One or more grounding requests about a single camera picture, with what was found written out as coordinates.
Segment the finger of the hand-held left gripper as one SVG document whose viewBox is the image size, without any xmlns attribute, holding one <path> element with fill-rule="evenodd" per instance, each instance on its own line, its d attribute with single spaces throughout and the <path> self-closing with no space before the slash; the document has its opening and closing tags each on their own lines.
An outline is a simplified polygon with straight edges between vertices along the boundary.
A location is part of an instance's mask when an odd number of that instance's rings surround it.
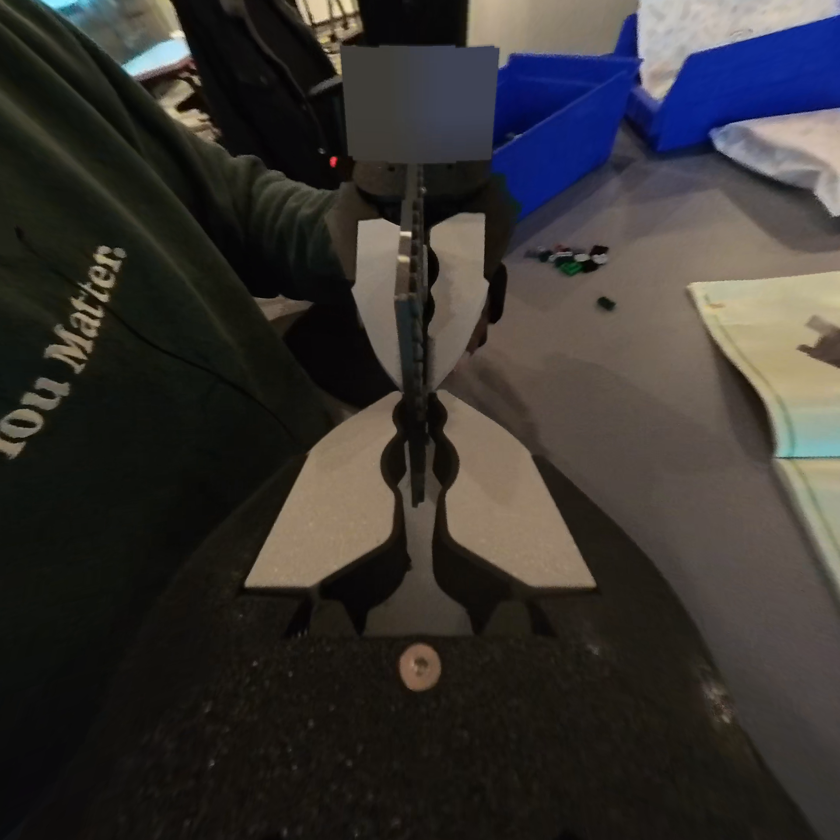
<svg viewBox="0 0 840 840">
<path fill-rule="evenodd" d="M 438 263 L 431 289 L 434 314 L 427 329 L 427 387 L 431 392 L 466 354 L 487 302 L 486 218 L 484 213 L 459 213 L 430 232 Z"/>
<path fill-rule="evenodd" d="M 396 389 L 403 372 L 395 315 L 395 288 L 401 230 L 385 219 L 358 223 L 353 299 L 374 355 Z"/>
</svg>

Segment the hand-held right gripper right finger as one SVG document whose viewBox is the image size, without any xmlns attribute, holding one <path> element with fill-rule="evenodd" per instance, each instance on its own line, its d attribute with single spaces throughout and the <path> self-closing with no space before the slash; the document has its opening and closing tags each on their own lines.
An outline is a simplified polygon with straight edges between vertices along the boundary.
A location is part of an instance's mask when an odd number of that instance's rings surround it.
<svg viewBox="0 0 840 840">
<path fill-rule="evenodd" d="M 443 536 L 525 595 L 593 592 L 596 582 L 527 449 L 447 391 L 434 403 Z"/>
</svg>

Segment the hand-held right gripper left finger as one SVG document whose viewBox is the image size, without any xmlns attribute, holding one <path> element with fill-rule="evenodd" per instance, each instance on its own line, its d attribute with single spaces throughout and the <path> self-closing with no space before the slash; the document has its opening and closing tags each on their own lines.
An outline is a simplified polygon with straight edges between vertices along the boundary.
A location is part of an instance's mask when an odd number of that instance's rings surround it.
<svg viewBox="0 0 840 840">
<path fill-rule="evenodd" d="M 410 567 L 405 438 L 395 392 L 306 456 L 245 578 L 247 592 L 390 597 Z"/>
</svg>

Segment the grey studded plate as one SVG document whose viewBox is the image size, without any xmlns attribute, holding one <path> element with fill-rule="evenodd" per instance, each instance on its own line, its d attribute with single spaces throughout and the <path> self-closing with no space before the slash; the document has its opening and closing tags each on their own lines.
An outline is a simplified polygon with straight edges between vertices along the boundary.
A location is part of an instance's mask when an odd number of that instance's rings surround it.
<svg viewBox="0 0 840 840">
<path fill-rule="evenodd" d="M 425 407 L 423 414 L 417 416 L 403 395 L 402 419 L 406 437 L 407 471 L 410 478 L 411 500 L 417 507 L 425 499 L 426 470 L 427 470 L 427 438 L 428 438 L 428 404 L 429 389 L 427 387 L 427 328 L 431 318 L 429 307 L 428 281 L 428 236 L 425 219 L 426 188 L 424 167 L 420 164 L 409 164 L 406 167 L 405 192 L 401 206 L 401 229 L 418 233 L 423 238 L 425 246 L 425 265 L 427 277 L 427 299 L 425 304 L 424 339 L 425 339 Z"/>
</svg>

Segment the instruction booklet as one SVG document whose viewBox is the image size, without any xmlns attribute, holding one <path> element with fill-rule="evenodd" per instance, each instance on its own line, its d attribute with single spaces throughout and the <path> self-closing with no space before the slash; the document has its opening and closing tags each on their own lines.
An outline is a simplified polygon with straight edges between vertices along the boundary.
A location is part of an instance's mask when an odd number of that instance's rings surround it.
<svg viewBox="0 0 840 840">
<path fill-rule="evenodd" d="M 839 586 L 839 273 L 688 286 L 700 319 L 762 401 L 773 465 Z"/>
</svg>

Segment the person's left forearm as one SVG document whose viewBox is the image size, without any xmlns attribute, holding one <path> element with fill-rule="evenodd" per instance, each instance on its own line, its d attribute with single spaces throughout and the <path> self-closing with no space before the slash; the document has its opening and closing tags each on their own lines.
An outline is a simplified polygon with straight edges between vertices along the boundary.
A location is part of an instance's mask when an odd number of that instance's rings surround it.
<svg viewBox="0 0 840 840">
<path fill-rule="evenodd" d="M 328 226 L 339 191 L 296 182 L 253 156 L 213 150 L 217 204 L 251 294 L 311 304 L 344 299 L 350 284 Z"/>
</svg>

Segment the grey desk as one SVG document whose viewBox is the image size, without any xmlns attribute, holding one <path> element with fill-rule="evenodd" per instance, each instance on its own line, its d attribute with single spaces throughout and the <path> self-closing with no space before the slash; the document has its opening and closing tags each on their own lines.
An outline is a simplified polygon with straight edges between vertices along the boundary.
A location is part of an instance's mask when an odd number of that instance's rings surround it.
<svg viewBox="0 0 840 840">
<path fill-rule="evenodd" d="M 266 838 L 838 838 L 838 599 L 685 292 L 836 268 L 837 226 L 710 153 L 619 150 L 545 229 L 606 234 L 616 309 L 521 263 L 456 388 L 570 477 L 606 594 L 549 602 L 550 637 L 445 639 L 421 694 L 390 639 L 290 645 Z"/>
</svg>

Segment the person's left hand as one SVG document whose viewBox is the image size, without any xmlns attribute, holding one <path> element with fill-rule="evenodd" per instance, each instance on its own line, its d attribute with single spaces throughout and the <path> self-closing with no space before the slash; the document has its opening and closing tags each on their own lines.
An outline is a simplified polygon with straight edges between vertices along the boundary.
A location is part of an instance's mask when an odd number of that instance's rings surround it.
<svg viewBox="0 0 840 840">
<path fill-rule="evenodd" d="M 345 182 L 335 191 L 330 210 L 325 216 L 332 252 L 342 277 L 351 287 L 355 283 L 360 211 L 360 197 L 355 185 Z"/>
</svg>

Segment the pile of small bricks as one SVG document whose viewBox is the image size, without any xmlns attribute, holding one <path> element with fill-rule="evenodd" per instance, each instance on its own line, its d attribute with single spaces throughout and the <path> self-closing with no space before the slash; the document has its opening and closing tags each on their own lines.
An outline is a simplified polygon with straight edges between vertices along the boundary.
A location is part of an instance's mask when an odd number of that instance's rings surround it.
<svg viewBox="0 0 840 840">
<path fill-rule="evenodd" d="M 589 249 L 572 248 L 567 245 L 537 246 L 524 252 L 527 259 L 551 266 L 567 277 L 587 275 L 608 264 L 611 250 L 605 245 L 594 245 Z"/>
</svg>

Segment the blue storage bin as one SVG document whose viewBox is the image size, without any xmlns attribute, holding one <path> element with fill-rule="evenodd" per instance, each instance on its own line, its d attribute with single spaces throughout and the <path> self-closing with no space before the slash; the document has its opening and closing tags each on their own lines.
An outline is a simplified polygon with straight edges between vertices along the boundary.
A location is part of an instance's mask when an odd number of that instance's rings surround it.
<svg viewBox="0 0 840 840">
<path fill-rule="evenodd" d="M 520 218 L 611 156 L 640 60 L 511 54 L 498 71 L 492 171 Z"/>
<path fill-rule="evenodd" d="M 730 123 L 839 106 L 839 17 L 689 56 L 664 98 L 631 90 L 625 119 L 657 153 L 708 142 Z"/>
</svg>

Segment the operator in green sweatshirt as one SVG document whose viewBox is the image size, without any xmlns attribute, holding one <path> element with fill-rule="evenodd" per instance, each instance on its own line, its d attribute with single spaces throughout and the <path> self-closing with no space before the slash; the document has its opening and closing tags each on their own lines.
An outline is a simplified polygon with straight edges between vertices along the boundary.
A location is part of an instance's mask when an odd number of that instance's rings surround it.
<svg viewBox="0 0 840 840">
<path fill-rule="evenodd" d="M 329 420 L 241 280 L 217 146 L 2 2 L 2 757 L 85 720 L 135 616 Z"/>
</svg>

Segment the white printed paper bag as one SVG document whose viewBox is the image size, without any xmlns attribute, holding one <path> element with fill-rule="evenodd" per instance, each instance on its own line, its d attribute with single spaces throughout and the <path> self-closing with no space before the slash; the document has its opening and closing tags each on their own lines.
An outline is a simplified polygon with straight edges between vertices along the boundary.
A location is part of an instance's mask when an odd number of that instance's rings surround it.
<svg viewBox="0 0 840 840">
<path fill-rule="evenodd" d="M 639 1 L 642 87 L 660 100 L 693 54 L 837 14 L 837 1 Z"/>
<path fill-rule="evenodd" d="M 732 122 L 709 136 L 731 161 L 806 190 L 831 217 L 839 217 L 838 108 Z"/>
</svg>

